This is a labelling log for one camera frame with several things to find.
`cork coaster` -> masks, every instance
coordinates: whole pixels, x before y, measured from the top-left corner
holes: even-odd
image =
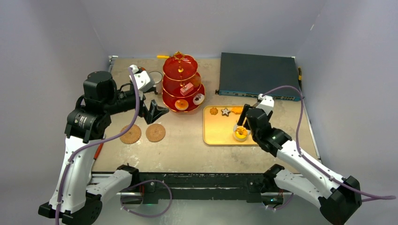
[[[146,137],[150,142],[159,142],[166,135],[166,129],[160,124],[152,124],[146,129]]]
[[[123,132],[129,125],[123,127],[120,132]],[[125,144],[133,144],[136,143],[141,137],[141,129],[137,125],[133,125],[133,127],[127,131],[127,133],[123,134],[120,137],[120,140]]]

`rectangular tray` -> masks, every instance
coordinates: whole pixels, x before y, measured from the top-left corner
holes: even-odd
[[[222,116],[221,109],[231,110],[233,107],[242,105],[208,105],[203,109],[203,140],[208,145],[257,145],[252,137],[244,142],[239,142],[233,137],[233,128],[237,123],[240,114],[230,113],[229,116]],[[210,114],[211,108],[217,108],[216,115]]]

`table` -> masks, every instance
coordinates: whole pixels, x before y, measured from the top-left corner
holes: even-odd
[[[111,172],[129,163],[142,172],[198,172],[198,173],[262,173],[273,164],[285,166],[297,172],[291,166],[275,159],[258,146],[210,146],[203,141],[203,108],[206,105],[253,105],[254,98],[219,96],[214,93],[219,86],[220,59],[197,59],[198,72],[206,88],[206,99],[196,110],[189,113],[170,111],[155,123],[166,129],[165,138],[156,143],[149,142],[145,136],[148,125],[143,118],[136,124],[141,128],[142,136],[137,143],[124,144],[119,139],[104,144],[101,154],[93,166],[95,172]],[[161,59],[122,59],[115,60],[112,75],[118,87],[129,82],[127,67],[135,64],[147,71],[162,72],[164,60]],[[145,94],[145,103],[149,105],[155,99],[165,106],[161,95]],[[114,136],[128,125],[134,110],[113,115],[112,123],[106,129],[107,137]],[[300,114],[300,102],[275,101],[274,114],[270,120],[273,127],[282,129],[295,139]],[[316,146],[308,124],[306,114],[299,131],[300,146],[314,158],[318,158]]]

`white wall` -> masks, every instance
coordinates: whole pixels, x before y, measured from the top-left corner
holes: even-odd
[[[0,0],[0,218],[37,214],[59,177],[66,117],[107,55],[79,0]]]
[[[296,56],[322,161],[364,191],[398,194],[398,1],[329,0]],[[396,224],[398,201],[349,224]]]
[[[82,0],[105,50],[294,56],[326,0]]]

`purple hose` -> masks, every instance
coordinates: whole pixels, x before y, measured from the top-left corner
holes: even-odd
[[[146,181],[143,181],[143,182],[141,182],[141,183],[138,183],[138,184],[136,184],[136,185],[134,185],[134,186],[131,186],[131,187],[129,187],[128,189],[134,189],[134,188],[136,188],[136,187],[138,187],[138,186],[140,186],[140,185],[143,185],[143,184],[146,184],[146,183],[149,183],[149,182],[158,182],[158,183],[161,183],[162,185],[164,185],[164,186],[167,188],[168,193],[169,193],[169,195],[170,195],[170,201],[168,202],[168,206],[165,208],[165,210],[163,210],[162,212],[160,212],[160,213],[158,213],[158,214],[155,214],[155,215],[145,215],[145,214],[137,213],[137,212],[131,211],[130,209],[127,209],[127,208],[123,205],[122,198],[120,198],[120,204],[122,205],[122,209],[124,209],[124,210],[126,210],[127,212],[132,213],[132,214],[134,214],[134,215],[137,215],[137,216],[140,216],[140,217],[145,217],[145,218],[155,218],[155,217],[158,217],[158,216],[161,216],[161,215],[165,214],[165,213],[167,212],[167,210],[170,208],[171,202],[172,202],[171,189],[170,189],[165,183],[163,183],[163,182],[160,181],[160,180],[146,180]]]
[[[297,129],[296,129],[296,147],[297,147],[297,152],[298,152],[299,154],[301,154],[301,148],[300,148],[300,144],[299,144],[299,129],[300,129],[301,119],[303,118],[303,111],[304,111],[304,101],[303,101],[303,95],[301,94],[301,91],[299,91],[299,90],[298,90],[297,88],[295,88],[295,87],[292,87],[292,86],[289,86],[289,85],[284,85],[284,86],[280,86],[280,87],[274,88],[274,89],[268,91],[267,93],[265,93],[264,95],[267,95],[267,94],[269,94],[269,93],[271,93],[271,92],[273,92],[273,91],[275,91],[275,90],[282,89],[282,88],[290,88],[290,89],[293,89],[293,90],[295,90],[295,91],[300,95],[301,109],[300,109],[300,119],[298,120],[298,125],[297,125]],[[317,166],[315,163],[313,163],[311,160],[309,160],[305,155],[301,155],[301,156],[303,157],[303,159],[304,159],[305,161],[307,161],[310,165],[312,165],[313,167],[315,167],[318,171],[320,171],[321,173],[323,173],[323,174],[324,174],[325,176],[327,176],[328,178],[331,178],[331,175],[329,175],[326,171],[324,171],[322,168],[320,168],[320,167]],[[351,191],[353,191],[353,192],[356,192],[356,193],[359,193],[359,194],[361,194],[361,195],[370,197],[370,199],[364,199],[363,202],[369,202],[369,201],[380,200],[380,199],[382,199],[382,200],[393,200],[393,199],[396,199],[396,198],[397,198],[397,197],[394,196],[394,195],[388,195],[388,196],[372,195],[372,194],[369,194],[369,193],[366,193],[366,192],[363,192],[363,191],[359,191],[359,190],[357,190],[357,189],[355,189],[355,188],[352,188],[352,187],[350,187],[350,186],[348,186],[348,185],[346,185],[346,184],[344,184],[344,183],[342,183],[342,182],[336,180],[335,178],[332,178],[331,180],[334,181],[334,182],[336,182],[337,184],[339,184],[339,185],[345,187],[346,189],[349,189],[349,190],[351,190]]]
[[[134,78],[134,74],[133,74],[133,72],[132,72],[130,67],[129,67],[128,70],[129,70],[129,72],[131,74],[131,77]],[[136,95],[136,108],[135,108],[135,112],[134,112],[134,117],[133,117],[131,123],[128,125],[128,127],[123,132],[121,132],[121,133],[119,133],[119,134],[117,134],[117,135],[115,135],[113,137],[101,140],[99,142],[90,143],[88,145],[85,145],[85,146],[79,148],[74,153],[72,153],[72,155],[70,155],[70,157],[68,159],[68,162],[71,163],[72,160],[75,158],[75,156],[77,154],[79,154],[79,152],[81,152],[81,151],[83,151],[83,150],[85,150],[85,149],[87,149],[89,147],[92,147],[92,146],[95,146],[95,145],[99,145],[99,144],[114,140],[116,138],[119,138],[123,134],[127,133],[127,131],[130,130],[133,127],[134,123],[136,122],[136,119],[138,117],[138,112],[139,112],[139,92],[138,92],[138,87],[137,87],[136,80],[132,79],[131,81],[133,82],[134,94]],[[61,202],[62,201],[63,187],[64,187],[64,184],[65,184],[65,179],[66,179],[66,175],[68,174],[69,168],[70,168],[70,164],[66,165],[65,169],[63,171],[62,178],[61,178],[61,181],[60,181],[60,186],[58,188],[57,202]],[[55,211],[55,225],[59,225],[60,224],[60,210],[61,210],[61,204],[58,204],[57,208],[56,208],[56,211]]]

